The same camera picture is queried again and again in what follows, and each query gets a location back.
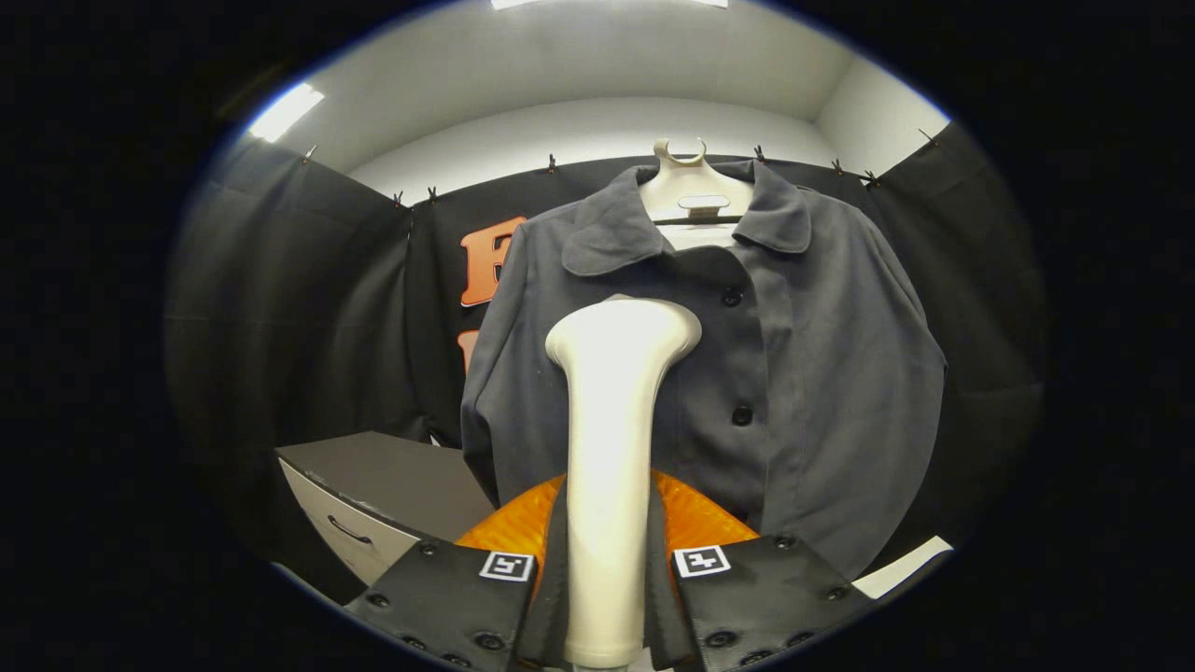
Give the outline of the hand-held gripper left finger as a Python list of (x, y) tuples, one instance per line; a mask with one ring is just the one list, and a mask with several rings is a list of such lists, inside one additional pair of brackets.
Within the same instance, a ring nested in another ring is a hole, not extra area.
[(568, 611), (566, 478), (534, 485), (461, 539), (423, 539), (347, 604), (433, 671), (545, 671)]

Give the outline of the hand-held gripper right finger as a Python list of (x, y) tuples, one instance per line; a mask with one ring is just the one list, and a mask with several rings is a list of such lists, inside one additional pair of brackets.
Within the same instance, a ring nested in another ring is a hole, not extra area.
[(878, 607), (791, 531), (761, 534), (695, 488), (652, 472), (654, 668), (758, 671)]

